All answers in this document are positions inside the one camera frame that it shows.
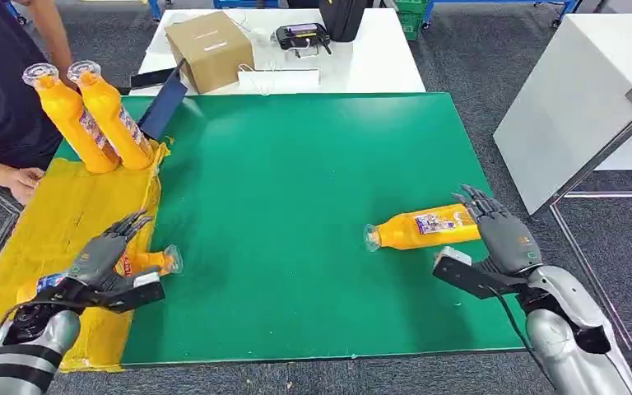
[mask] yellow mat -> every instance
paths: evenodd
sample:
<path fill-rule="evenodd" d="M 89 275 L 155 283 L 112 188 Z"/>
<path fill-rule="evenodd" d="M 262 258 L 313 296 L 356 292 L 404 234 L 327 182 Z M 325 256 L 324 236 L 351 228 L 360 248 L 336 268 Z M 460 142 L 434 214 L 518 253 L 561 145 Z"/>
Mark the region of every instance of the yellow mat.
<path fill-rule="evenodd" d="M 160 183 L 158 165 L 169 151 L 165 144 L 146 170 L 120 166 L 108 174 L 88 173 L 81 162 L 54 159 L 35 195 L 21 213 L 0 255 L 0 320 L 21 297 L 35 293 L 37 280 L 63 272 L 92 237 L 127 214 L 147 209 L 156 219 Z M 144 253 L 151 242 L 154 222 L 132 239 L 126 253 Z M 132 312 L 111 313 L 87 309 L 81 316 L 81 334 L 64 356 L 60 370 L 120 370 Z"/>

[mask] robot forearm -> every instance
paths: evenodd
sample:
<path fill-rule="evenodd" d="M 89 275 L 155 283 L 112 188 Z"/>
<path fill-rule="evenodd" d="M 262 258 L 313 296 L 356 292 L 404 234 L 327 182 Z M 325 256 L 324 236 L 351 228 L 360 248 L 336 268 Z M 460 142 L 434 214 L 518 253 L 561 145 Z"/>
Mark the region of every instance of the robot forearm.
<path fill-rule="evenodd" d="M 15 306 L 0 326 L 0 394 L 45 393 L 64 355 L 76 342 L 84 309 L 122 313 L 164 299 L 158 271 L 120 276 L 115 263 L 151 218 L 135 212 L 94 237 L 54 286 Z"/>
<path fill-rule="evenodd" d="M 454 196 L 476 221 L 489 257 L 472 265 L 470 257 L 445 247 L 433 274 L 479 299 L 497 297 L 506 309 L 501 295 L 517 294 L 527 315 L 529 352 L 558 394 L 632 395 L 632 373 L 611 324 L 583 285 L 545 265 L 529 229 L 502 204 L 478 189 L 462 189 L 470 199 Z"/>
<path fill-rule="evenodd" d="M 12 325 L 9 320 L 0 328 L 0 394 L 43 394 L 78 338 L 79 316 L 65 309 L 49 319 L 35 340 L 4 345 Z"/>

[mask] robot finger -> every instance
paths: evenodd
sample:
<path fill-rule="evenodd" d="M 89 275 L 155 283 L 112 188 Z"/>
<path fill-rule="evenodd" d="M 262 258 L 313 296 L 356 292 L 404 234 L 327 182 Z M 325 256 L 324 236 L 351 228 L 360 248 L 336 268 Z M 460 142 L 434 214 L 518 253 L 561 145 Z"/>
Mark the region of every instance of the robot finger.
<path fill-rule="evenodd" d="M 452 193 L 452 196 L 467 208 L 469 214 L 473 216 L 474 220 L 483 215 L 478 208 L 476 208 L 476 204 L 474 202 L 469 202 L 463 195 L 459 193 Z"/>
<path fill-rule="evenodd" d="M 137 232 L 144 227 L 144 225 L 148 224 L 149 222 L 151 222 L 153 218 L 151 218 L 150 216 L 143 216 L 139 221 L 137 221 L 137 223 L 135 223 L 134 225 L 132 225 L 129 229 L 128 232 L 126 232 L 123 236 L 127 238 L 127 241 L 131 240 L 132 237 L 134 237 L 134 235 L 137 234 Z"/>
<path fill-rule="evenodd" d="M 479 189 L 473 188 L 472 186 L 466 185 L 466 184 L 462 184 L 462 189 L 466 193 L 468 193 L 468 195 L 473 200 L 473 204 L 477 207 L 478 211 L 481 213 L 479 216 L 491 215 L 493 209 L 490 206 L 490 204 L 488 204 L 487 202 L 488 197 L 486 196 L 485 193 L 483 193 Z"/>
<path fill-rule="evenodd" d="M 132 214 L 125 216 L 121 221 L 119 221 L 116 225 L 113 225 L 114 233 L 117 235 L 125 236 L 129 233 L 132 225 L 139 219 L 140 216 L 144 215 L 146 210 L 135 211 Z"/>
<path fill-rule="evenodd" d="M 495 210 L 495 212 L 497 212 L 501 216 L 508 216 L 509 214 L 508 209 L 505 208 L 505 205 L 503 205 L 503 203 L 498 202 L 492 197 L 488 199 L 488 203 L 490 204 L 491 207 L 493 207 L 493 210 Z"/>

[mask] bottle cap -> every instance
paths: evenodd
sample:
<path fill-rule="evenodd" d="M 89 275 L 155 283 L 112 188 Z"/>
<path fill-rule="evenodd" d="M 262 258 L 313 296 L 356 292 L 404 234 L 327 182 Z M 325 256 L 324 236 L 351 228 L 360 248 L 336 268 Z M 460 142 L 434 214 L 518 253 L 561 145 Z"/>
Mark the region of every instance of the bottle cap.
<path fill-rule="evenodd" d="M 23 72 L 23 82 L 35 89 L 47 89 L 59 80 L 59 70 L 49 63 L 35 63 Z"/>
<path fill-rule="evenodd" d="M 91 86 L 100 78 L 100 65 L 92 60 L 80 60 L 69 66 L 67 77 L 79 86 Z"/>
<path fill-rule="evenodd" d="M 169 273 L 179 274 L 183 271 L 183 257 L 177 246 L 171 244 L 164 250 L 164 269 Z"/>
<path fill-rule="evenodd" d="M 365 225 L 365 245 L 367 250 L 374 252 L 381 247 L 381 237 L 379 236 L 379 230 L 376 226 L 367 224 Z"/>

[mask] green mat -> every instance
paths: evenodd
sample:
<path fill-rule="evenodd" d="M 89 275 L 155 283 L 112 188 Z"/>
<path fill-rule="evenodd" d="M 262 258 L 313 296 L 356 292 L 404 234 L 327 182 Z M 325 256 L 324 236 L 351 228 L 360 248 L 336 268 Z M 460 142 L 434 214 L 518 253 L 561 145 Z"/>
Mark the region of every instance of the green mat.
<path fill-rule="evenodd" d="M 460 183 L 490 192 L 448 94 L 194 96 L 167 134 L 152 248 L 177 244 L 185 271 L 135 312 L 123 365 L 521 346 L 497 300 L 432 277 L 439 248 L 363 243 Z"/>

